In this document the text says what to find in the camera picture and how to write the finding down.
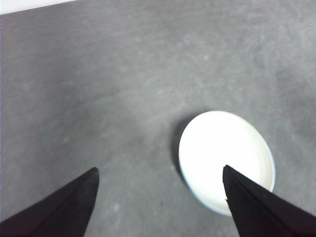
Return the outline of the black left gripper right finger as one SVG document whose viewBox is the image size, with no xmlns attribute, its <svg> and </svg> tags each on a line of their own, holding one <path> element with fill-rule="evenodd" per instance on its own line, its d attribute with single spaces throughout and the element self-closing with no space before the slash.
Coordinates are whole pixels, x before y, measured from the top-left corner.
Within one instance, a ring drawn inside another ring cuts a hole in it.
<svg viewBox="0 0 316 237">
<path fill-rule="evenodd" d="M 316 218 L 229 165 L 223 168 L 227 204 L 241 237 L 314 237 Z"/>
</svg>

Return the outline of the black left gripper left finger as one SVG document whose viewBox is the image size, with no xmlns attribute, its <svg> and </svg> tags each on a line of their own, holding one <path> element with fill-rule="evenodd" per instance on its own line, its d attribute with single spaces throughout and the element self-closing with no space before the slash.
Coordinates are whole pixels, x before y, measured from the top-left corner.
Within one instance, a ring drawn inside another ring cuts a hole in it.
<svg viewBox="0 0 316 237">
<path fill-rule="evenodd" d="M 82 237 L 99 187 L 94 167 L 0 224 L 2 237 Z"/>
</svg>

